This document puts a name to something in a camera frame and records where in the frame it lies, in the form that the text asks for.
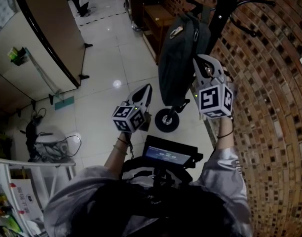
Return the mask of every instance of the scooter wheel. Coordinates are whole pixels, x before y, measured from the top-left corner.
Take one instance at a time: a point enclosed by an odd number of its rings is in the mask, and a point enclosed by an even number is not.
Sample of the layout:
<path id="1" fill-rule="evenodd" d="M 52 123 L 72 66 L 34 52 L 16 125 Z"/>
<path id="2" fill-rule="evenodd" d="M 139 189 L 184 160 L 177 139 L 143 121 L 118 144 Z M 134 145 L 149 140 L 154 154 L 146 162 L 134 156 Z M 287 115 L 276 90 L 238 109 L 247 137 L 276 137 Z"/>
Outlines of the scooter wheel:
<path id="1" fill-rule="evenodd" d="M 176 112 L 170 120 L 167 120 L 169 113 L 170 109 L 162 109 L 155 115 L 155 125 L 162 132 L 173 132 L 180 124 L 180 118 Z"/>

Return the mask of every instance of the sleeve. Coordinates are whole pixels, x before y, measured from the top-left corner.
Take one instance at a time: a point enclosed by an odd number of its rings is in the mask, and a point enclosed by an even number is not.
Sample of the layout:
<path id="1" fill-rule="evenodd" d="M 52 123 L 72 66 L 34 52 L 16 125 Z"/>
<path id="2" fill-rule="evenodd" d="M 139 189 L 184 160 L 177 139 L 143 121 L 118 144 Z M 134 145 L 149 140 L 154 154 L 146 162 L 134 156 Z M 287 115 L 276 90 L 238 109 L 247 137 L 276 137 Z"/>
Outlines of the sleeve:
<path id="1" fill-rule="evenodd" d="M 116 177 L 103 166 L 83 169 L 49 201 L 44 209 L 44 225 L 50 237 L 66 236 L 74 210 L 90 200 L 97 189 Z"/>
<path id="2" fill-rule="evenodd" d="M 197 182 L 226 202 L 225 207 L 244 236 L 252 235 L 246 186 L 235 148 L 215 150 Z"/>

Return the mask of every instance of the wrist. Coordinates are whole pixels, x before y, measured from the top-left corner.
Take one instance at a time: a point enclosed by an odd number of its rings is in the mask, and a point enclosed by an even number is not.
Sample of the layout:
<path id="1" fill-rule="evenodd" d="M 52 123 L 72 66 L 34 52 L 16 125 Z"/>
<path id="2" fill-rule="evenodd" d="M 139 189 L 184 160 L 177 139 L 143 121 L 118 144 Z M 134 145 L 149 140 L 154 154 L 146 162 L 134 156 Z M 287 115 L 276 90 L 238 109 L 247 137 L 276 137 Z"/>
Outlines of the wrist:
<path id="1" fill-rule="evenodd" d="M 126 139 L 126 134 L 124 132 L 120 133 L 119 139 L 124 141 L 126 144 L 129 144 L 129 142 Z"/>
<path id="2" fill-rule="evenodd" d="M 219 135 L 218 137 L 227 135 L 233 131 L 232 120 L 229 117 L 222 117 L 219 127 Z"/>

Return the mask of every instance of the black backpack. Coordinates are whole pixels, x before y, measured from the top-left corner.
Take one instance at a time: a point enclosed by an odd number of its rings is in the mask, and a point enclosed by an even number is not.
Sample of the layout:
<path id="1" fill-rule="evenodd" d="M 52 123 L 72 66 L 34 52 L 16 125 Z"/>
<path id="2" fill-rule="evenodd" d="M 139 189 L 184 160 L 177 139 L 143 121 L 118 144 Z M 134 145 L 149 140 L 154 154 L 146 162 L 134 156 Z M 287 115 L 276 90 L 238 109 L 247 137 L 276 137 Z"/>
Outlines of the black backpack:
<path id="1" fill-rule="evenodd" d="M 191 12 L 179 15 L 170 26 L 158 64 L 159 83 L 165 106 L 182 106 L 194 81 L 192 58 L 204 54 L 210 39 L 210 8 L 204 6 L 201 20 Z"/>

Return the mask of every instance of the display screen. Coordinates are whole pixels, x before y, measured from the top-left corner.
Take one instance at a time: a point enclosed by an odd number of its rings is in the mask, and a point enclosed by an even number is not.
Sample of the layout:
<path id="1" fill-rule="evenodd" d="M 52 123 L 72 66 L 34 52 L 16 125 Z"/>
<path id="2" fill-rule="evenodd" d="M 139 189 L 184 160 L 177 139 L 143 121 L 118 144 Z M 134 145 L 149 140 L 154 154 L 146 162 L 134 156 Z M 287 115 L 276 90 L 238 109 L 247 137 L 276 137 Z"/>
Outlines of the display screen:
<path id="1" fill-rule="evenodd" d="M 148 147 L 146 156 L 153 159 L 164 160 L 179 165 L 185 164 L 185 162 L 190 158 L 190 156 L 187 155 L 155 147 Z"/>

